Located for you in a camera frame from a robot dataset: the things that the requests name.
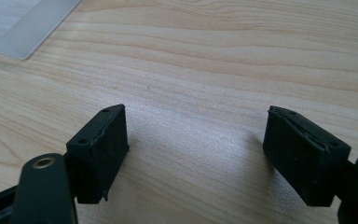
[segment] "metal ring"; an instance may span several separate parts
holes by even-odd
[[[46,157],[46,158],[42,158],[42,159],[34,162],[34,164],[32,166],[35,169],[43,169],[43,168],[46,168],[46,167],[50,166],[54,162],[55,162],[54,158]]]

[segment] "wooden table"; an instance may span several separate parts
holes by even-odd
[[[0,191],[116,104],[131,151],[80,223],[337,223],[262,142],[277,105],[358,158],[358,0],[82,0],[29,59],[0,55]]]

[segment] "black object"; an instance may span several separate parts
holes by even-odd
[[[358,160],[351,147],[295,111],[271,106],[264,152],[309,206],[341,200],[340,223],[358,223]]]
[[[0,192],[0,223],[77,223],[74,198],[98,203],[129,150],[125,106],[100,111],[68,143],[67,152],[28,161],[17,187]]]

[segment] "transparent plastic tray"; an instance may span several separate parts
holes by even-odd
[[[79,0],[0,0],[0,54],[26,59]]]

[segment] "clear plastic container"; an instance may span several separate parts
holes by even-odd
[[[26,59],[79,0],[0,0],[0,54]]]

